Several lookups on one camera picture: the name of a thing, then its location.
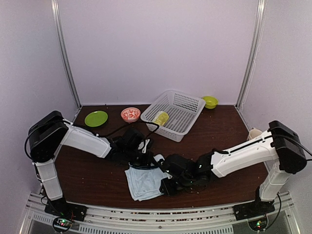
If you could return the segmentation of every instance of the towel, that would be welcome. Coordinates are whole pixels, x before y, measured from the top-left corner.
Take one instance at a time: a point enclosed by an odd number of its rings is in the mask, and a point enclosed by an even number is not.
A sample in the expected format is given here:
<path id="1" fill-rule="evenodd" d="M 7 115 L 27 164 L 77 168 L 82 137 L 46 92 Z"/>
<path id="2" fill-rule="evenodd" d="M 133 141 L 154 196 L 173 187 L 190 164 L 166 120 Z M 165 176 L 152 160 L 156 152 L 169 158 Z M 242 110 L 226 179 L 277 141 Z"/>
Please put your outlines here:
<path id="1" fill-rule="evenodd" d="M 129 191 L 134 201 L 148 200 L 163 195 L 159 191 L 161 180 L 169 176 L 159 168 L 139 170 L 130 167 L 125 173 Z"/>

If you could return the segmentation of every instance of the green plate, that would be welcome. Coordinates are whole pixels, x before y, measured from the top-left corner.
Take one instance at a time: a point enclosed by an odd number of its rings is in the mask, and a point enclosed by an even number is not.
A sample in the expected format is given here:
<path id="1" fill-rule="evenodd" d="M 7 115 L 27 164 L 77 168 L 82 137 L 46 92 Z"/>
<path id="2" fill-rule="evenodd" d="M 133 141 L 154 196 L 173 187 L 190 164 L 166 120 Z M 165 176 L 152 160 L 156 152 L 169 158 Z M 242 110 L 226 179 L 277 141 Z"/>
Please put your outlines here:
<path id="1" fill-rule="evenodd" d="M 108 115 L 105 111 L 94 111 L 87 115 L 84 123 L 89 127 L 98 127 L 105 123 L 107 119 Z"/>

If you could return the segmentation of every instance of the wooden table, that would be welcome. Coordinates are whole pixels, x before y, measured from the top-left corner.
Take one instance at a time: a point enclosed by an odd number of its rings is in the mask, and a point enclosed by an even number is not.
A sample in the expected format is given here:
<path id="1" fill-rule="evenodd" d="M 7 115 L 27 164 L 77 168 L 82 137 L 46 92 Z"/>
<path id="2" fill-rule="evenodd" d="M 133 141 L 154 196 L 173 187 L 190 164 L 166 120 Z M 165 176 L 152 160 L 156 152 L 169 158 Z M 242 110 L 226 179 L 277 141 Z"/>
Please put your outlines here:
<path id="1" fill-rule="evenodd" d="M 84 106 L 76 123 L 84 124 L 84 118 L 92 111 L 106 111 L 109 119 L 95 132 L 107 134 L 125 124 L 120 112 L 128 106 Z M 143 112 L 148 105 L 135 106 Z M 145 124 L 135 128 L 148 134 Z M 113 136 L 123 134 L 125 130 Z M 227 149 L 246 140 L 247 130 L 233 106 L 217 106 L 204 109 L 190 132 L 180 142 L 174 142 L 157 134 L 151 150 L 155 154 L 180 154 L 196 160 L 212 148 Z M 265 180 L 267 170 L 263 163 L 236 171 L 211 183 L 201 192 L 182 191 L 176 196 L 159 196 L 147 201 L 133 201 L 128 189 L 125 170 L 128 166 L 116 165 L 92 154 L 63 146 L 56 160 L 58 177 L 68 201 L 90 205 L 119 208 L 172 209 L 204 207 L 235 203 L 254 199 L 256 188 Z"/>

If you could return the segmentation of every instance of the white plastic basket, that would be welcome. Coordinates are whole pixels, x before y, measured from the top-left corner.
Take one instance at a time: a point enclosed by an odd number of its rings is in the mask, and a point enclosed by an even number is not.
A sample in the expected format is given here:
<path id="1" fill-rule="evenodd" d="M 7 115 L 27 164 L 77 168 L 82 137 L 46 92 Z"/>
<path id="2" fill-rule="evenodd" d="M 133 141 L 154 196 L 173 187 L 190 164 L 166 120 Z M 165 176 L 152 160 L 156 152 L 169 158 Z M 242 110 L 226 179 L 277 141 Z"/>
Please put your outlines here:
<path id="1" fill-rule="evenodd" d="M 153 104 L 142 114 L 143 121 L 152 121 L 158 111 L 168 113 L 169 119 L 164 126 L 160 126 L 157 134 L 180 142 L 189 132 L 206 102 L 199 98 L 170 90 L 163 93 Z M 147 124 L 150 131 L 156 126 Z"/>

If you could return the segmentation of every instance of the white wall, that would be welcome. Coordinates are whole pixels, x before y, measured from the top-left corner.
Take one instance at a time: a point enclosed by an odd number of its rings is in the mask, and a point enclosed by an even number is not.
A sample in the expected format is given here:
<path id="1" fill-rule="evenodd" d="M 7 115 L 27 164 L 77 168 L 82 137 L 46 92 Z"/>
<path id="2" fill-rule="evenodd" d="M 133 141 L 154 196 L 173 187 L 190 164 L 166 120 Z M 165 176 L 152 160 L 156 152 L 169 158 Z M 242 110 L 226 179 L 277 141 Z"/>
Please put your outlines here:
<path id="1" fill-rule="evenodd" d="M 61 0 L 83 104 L 151 103 L 165 90 L 235 104 L 257 0 Z"/>
<path id="2" fill-rule="evenodd" d="M 312 150 L 312 1 L 269 0 L 243 116 L 249 127 L 278 119 Z M 312 165 L 288 182 L 302 233 L 311 233 Z"/>
<path id="3" fill-rule="evenodd" d="M 51 2 L 0 0 L 0 233 L 16 232 L 29 193 L 39 188 L 23 143 L 54 109 L 69 119 L 76 112 Z"/>

